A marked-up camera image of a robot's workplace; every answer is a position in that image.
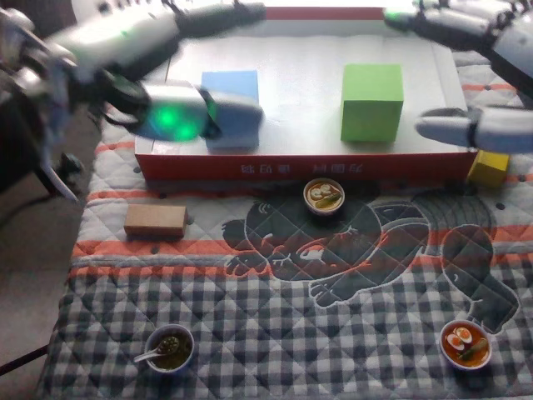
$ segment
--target small bowl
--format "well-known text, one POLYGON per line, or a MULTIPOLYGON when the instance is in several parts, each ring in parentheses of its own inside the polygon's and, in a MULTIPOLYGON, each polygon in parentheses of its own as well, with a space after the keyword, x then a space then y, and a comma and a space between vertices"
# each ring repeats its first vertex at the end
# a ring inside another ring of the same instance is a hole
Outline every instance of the small bowl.
POLYGON ((477 324, 475 324, 475 323, 473 323, 471 321, 466 321, 465 319, 454 319, 453 321, 448 322, 441 330, 441 335, 439 336, 439 344, 441 345, 441 351, 444 354, 444 357, 446 357, 446 359, 451 363, 451 365, 453 365, 457 369, 460 369, 461 371, 475 371, 477 369, 481 369, 491 360, 491 357, 492 357, 492 344, 491 344, 491 340, 489 339, 488 333, 485 332, 485 330, 482 327, 480 327, 479 325, 477 325, 477 324), (486 357, 485 361, 482 362, 480 365, 477 365, 475 367, 465 367, 464 365, 460 365, 459 363, 453 361, 450 358, 450 356, 448 356, 448 354, 446 354, 446 350, 444 349, 444 345, 443 345, 443 341, 445 340, 444 339, 444 332, 450 327, 450 325, 455 325, 457 323, 461 323, 461 324, 464 324, 464 325, 466 325, 468 327, 472 327, 474 329, 477 329, 478 331, 481 332, 481 335, 489 343, 489 355, 486 357))
POLYGON ((324 178, 319 177, 317 179, 313 179, 303 189, 303 199, 305 200, 307 208, 309 208, 309 211, 311 211, 313 214, 320 215, 322 217, 332 215, 336 213, 337 211, 339 211, 339 208, 341 208, 342 204, 344 204, 345 198, 346 196, 344 194, 344 189, 342 188, 341 184, 327 177, 324 177, 324 178), (328 209, 328 210, 321 210, 320 208, 314 207, 307 199, 307 191, 309 190, 309 188, 311 188, 313 185, 316 185, 317 183, 320 183, 320 182, 329 183, 330 185, 334 186, 335 188, 341 191, 341 201, 335 208, 328 209))
POLYGON ((189 337, 189 340, 191 341, 191 354, 189 354, 189 357, 182 365, 174 369, 159 368, 156 364, 152 362, 152 360, 147 360, 147 364, 154 371, 158 373, 178 374, 181 371, 183 371, 185 368, 187 368, 187 366, 191 363, 192 354, 194 353, 194 337, 192 337, 191 331, 189 331, 186 327, 183 327, 182 325, 178 325, 176 323, 171 323, 169 325, 159 327, 158 329, 153 331, 152 334, 148 337, 148 340, 144 345, 144 352, 146 353, 146 352, 153 350, 154 348, 156 348, 156 345, 158 345, 159 342, 163 338, 166 338, 167 336, 171 336, 176 333, 183 333, 189 337))

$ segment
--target miniature food bowl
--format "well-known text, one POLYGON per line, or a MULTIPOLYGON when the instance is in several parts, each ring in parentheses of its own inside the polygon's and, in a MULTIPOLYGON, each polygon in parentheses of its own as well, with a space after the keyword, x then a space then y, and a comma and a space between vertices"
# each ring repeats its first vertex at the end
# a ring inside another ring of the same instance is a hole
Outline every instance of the miniature food bowl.
POLYGON ((147 361, 150 368, 159 373, 179 373, 191 362, 194 353, 194 337, 186 327, 177 324, 165 325, 152 332, 144 345, 144 352, 155 349, 164 338, 169 336, 174 336, 179 340, 180 345, 177 351, 147 361))
POLYGON ((483 368, 492 357, 488 334, 471 321, 456 319, 447 323, 439 337, 446 359, 461 371, 483 368))
POLYGON ((304 187, 303 198, 312 213, 327 216, 341 208, 345 194, 338 182, 326 177, 319 177, 304 187))

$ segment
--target gray floor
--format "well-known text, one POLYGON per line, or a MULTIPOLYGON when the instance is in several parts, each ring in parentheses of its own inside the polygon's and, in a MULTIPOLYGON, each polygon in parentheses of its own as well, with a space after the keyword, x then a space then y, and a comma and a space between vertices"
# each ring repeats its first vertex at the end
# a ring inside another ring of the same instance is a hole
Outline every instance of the gray floor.
MULTIPOLYGON (((66 133, 64 150, 90 169, 99 140, 94 125, 80 112, 66 133)), ((80 179, 85 198, 90 171, 80 179)), ((15 207, 46 195, 28 176, 0 194, 0 220, 15 207)), ((83 205, 62 198, 27 208, 0 227, 0 365, 48 343, 69 269, 83 205)), ((45 357, 0 377, 0 400, 29 399, 45 357)))

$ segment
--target brown rectangular block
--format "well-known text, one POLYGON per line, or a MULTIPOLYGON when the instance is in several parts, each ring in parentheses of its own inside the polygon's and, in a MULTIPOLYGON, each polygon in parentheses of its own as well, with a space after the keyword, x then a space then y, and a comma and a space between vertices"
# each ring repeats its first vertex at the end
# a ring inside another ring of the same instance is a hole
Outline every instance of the brown rectangular block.
POLYGON ((183 206, 130 204, 124 230, 128 235, 183 236, 187 209, 183 206))

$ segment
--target yellow block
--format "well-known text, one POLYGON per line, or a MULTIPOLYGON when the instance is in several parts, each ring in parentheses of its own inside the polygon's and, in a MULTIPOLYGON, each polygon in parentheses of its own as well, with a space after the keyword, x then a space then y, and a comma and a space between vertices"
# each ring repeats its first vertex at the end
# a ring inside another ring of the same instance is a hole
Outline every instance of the yellow block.
POLYGON ((480 186, 499 188, 506 179, 509 159, 507 154, 480 150, 468 173, 468 180, 480 186))

